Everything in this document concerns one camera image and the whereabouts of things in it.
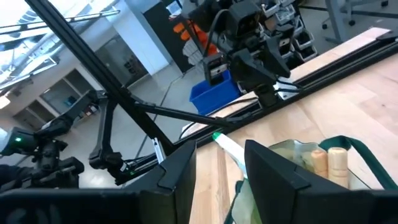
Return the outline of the black aluminium table frame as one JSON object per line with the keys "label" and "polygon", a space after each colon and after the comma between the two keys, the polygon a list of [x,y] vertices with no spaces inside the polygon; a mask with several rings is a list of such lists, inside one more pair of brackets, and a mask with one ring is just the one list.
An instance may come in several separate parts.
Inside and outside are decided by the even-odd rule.
{"label": "black aluminium table frame", "polygon": [[[106,68],[104,63],[95,55],[88,44],[75,32],[56,7],[48,0],[25,0],[25,2],[49,26],[53,33],[58,36],[105,89],[105,92],[100,95],[101,101],[105,103],[103,112],[105,115],[104,134],[109,135],[112,127],[113,109],[110,106],[121,105],[122,109],[126,111],[150,138],[157,139],[163,144],[166,154],[171,154],[188,140],[197,140],[201,146],[207,144],[210,141],[211,133],[214,131],[221,131],[225,134],[232,133],[354,72],[358,72],[393,54],[398,54],[398,40],[393,38],[392,32],[389,31],[379,36],[373,42],[362,46],[358,50],[340,58],[339,61],[334,61],[332,63],[333,65],[337,65],[341,62],[343,63],[342,68],[329,74],[325,74],[324,72],[313,72],[311,77],[314,79],[314,83],[308,84],[301,92],[288,100],[281,101],[268,108],[262,108],[259,103],[252,103],[224,118],[199,116],[184,111],[138,102],[118,81],[113,80],[111,71]],[[155,113],[170,118],[184,119],[193,121],[194,123],[202,123],[205,124],[206,127],[178,142],[172,143],[160,130],[158,125],[149,117],[149,113]]]}

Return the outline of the blue plastic bin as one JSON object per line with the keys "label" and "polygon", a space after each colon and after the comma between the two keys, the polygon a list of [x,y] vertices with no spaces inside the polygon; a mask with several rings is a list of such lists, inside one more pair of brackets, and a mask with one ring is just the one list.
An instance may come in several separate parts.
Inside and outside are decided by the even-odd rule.
{"label": "blue plastic bin", "polygon": [[206,80],[192,87],[189,101],[200,115],[206,115],[239,98],[241,92],[228,70],[221,74],[221,82],[210,85]]}

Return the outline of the orange and white object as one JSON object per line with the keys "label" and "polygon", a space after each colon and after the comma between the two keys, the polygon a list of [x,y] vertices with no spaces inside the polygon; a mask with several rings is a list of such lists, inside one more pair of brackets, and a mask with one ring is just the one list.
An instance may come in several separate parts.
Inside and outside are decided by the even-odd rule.
{"label": "orange and white object", "polygon": [[[196,37],[200,41],[201,45],[205,49],[207,42],[208,42],[207,33],[203,32],[195,23],[193,23],[191,21],[187,21],[187,24],[189,25],[190,29],[196,35]],[[182,22],[179,22],[177,25],[174,25],[173,31],[175,33],[177,33],[180,36],[180,38],[184,41],[188,41],[191,39],[190,34],[186,30],[186,28],[184,27]],[[216,46],[214,44],[210,44],[210,46],[208,48],[208,55],[214,55],[217,53],[218,53],[218,50],[217,50]]]}

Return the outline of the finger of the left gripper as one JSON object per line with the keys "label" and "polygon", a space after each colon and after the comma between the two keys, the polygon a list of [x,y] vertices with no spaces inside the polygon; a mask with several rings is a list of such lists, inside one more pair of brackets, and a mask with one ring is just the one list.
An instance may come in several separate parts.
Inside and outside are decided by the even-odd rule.
{"label": "finger of the left gripper", "polygon": [[275,75],[261,65],[261,61],[254,60],[248,49],[232,54],[231,76],[247,92],[254,91],[261,86],[273,87],[276,83]]}
{"label": "finger of the left gripper", "polygon": [[270,37],[264,43],[267,67],[278,76],[290,77],[290,70],[279,52],[279,42]]}

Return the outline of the steel claw rake wooden handle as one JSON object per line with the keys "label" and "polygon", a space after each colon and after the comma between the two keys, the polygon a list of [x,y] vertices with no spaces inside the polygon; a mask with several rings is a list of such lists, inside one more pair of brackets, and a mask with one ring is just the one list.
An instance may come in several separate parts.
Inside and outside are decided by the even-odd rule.
{"label": "steel claw rake wooden handle", "polygon": [[330,181],[348,188],[348,152],[340,147],[328,150],[328,178]]}

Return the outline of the grey chair base with casters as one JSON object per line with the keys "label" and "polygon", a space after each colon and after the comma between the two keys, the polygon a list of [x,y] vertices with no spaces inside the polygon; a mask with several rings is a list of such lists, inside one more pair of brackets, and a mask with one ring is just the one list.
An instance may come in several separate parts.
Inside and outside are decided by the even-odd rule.
{"label": "grey chair base with casters", "polygon": [[345,27],[343,24],[343,13],[342,9],[346,9],[346,14],[349,21],[352,20],[353,7],[364,4],[371,4],[374,2],[380,2],[381,7],[386,7],[389,4],[389,0],[344,0],[345,3],[339,6],[338,0],[325,0],[326,11],[328,12],[328,19],[331,23],[331,28],[334,32],[334,37],[324,37],[327,42],[333,44],[341,44],[348,40],[346,35]]}

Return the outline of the white wall shelf unit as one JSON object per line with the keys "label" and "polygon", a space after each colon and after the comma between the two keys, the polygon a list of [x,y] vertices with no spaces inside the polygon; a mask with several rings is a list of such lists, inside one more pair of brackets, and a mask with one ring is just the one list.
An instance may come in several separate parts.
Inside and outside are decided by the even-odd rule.
{"label": "white wall shelf unit", "polygon": [[87,91],[100,89],[91,74],[78,66],[56,81],[37,77],[31,85],[10,94],[6,109],[25,127],[37,130],[66,112]]}

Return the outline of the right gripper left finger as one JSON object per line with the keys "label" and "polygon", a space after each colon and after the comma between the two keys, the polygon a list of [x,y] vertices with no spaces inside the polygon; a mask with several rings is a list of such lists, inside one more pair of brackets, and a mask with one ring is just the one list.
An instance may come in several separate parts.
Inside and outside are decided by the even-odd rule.
{"label": "right gripper left finger", "polygon": [[188,224],[196,181],[188,141],[123,189],[24,189],[0,194],[0,224]]}

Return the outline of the grey storage bin rack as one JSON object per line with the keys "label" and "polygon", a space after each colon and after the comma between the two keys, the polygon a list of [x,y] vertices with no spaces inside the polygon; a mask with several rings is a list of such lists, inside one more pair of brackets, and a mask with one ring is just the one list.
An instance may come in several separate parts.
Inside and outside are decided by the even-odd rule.
{"label": "grey storage bin rack", "polygon": [[275,37],[289,65],[303,64],[318,55],[312,33],[305,27],[299,0],[260,0],[261,25],[267,38]]}

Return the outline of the green spray bottle white trigger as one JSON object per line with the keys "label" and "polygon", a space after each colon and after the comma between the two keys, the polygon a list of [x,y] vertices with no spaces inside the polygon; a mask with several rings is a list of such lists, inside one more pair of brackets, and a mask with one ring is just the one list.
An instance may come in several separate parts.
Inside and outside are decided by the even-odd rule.
{"label": "green spray bottle white trigger", "polygon": [[247,179],[248,175],[244,159],[244,148],[223,133],[215,132],[211,135],[211,137],[224,151],[231,156],[233,161],[235,161],[236,165],[242,171],[243,177]]}

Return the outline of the black jointed stand arm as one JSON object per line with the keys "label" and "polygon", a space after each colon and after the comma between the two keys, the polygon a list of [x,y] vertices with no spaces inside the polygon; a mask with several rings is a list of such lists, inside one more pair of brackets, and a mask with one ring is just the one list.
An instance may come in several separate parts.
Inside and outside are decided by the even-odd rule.
{"label": "black jointed stand arm", "polygon": [[111,147],[111,132],[115,101],[109,99],[98,100],[100,110],[99,133],[96,146],[89,155],[89,164],[94,169],[107,170],[116,185],[122,185],[132,180],[130,177],[137,159],[124,160],[120,152],[114,152]]}

